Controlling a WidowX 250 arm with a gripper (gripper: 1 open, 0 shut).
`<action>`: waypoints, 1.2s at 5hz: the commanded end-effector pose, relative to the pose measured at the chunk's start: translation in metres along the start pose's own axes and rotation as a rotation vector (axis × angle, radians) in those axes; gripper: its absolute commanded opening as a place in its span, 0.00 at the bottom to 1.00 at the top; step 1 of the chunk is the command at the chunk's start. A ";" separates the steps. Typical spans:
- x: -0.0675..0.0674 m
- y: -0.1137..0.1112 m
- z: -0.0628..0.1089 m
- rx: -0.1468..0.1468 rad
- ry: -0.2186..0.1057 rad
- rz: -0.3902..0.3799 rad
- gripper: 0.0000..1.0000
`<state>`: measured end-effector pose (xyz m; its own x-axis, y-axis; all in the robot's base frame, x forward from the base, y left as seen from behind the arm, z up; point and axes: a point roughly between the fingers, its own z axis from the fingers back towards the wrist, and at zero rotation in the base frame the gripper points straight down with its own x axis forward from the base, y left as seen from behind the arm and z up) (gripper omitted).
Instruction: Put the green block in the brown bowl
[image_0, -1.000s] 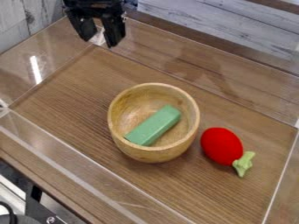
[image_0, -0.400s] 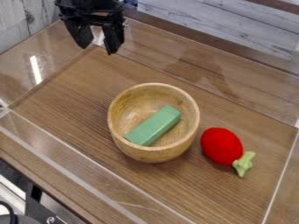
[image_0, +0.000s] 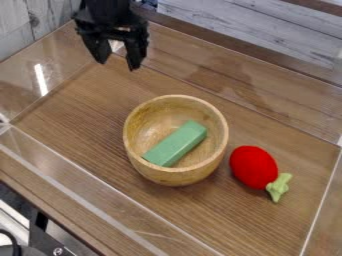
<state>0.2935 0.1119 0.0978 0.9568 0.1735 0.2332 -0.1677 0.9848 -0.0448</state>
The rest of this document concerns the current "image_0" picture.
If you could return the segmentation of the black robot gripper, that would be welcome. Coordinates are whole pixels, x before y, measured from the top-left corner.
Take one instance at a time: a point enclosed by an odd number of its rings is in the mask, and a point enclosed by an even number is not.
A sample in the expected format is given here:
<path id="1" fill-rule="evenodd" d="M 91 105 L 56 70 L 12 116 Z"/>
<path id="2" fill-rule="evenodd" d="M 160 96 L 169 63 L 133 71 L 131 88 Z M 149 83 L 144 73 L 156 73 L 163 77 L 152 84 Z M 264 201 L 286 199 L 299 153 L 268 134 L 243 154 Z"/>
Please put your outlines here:
<path id="1" fill-rule="evenodd" d="M 131 0 L 81 0 L 72 19 L 97 63 L 104 64 L 112 53 L 111 39 L 124 41 L 129 70 L 140 68 L 147 56 L 148 22 L 131 10 Z"/>

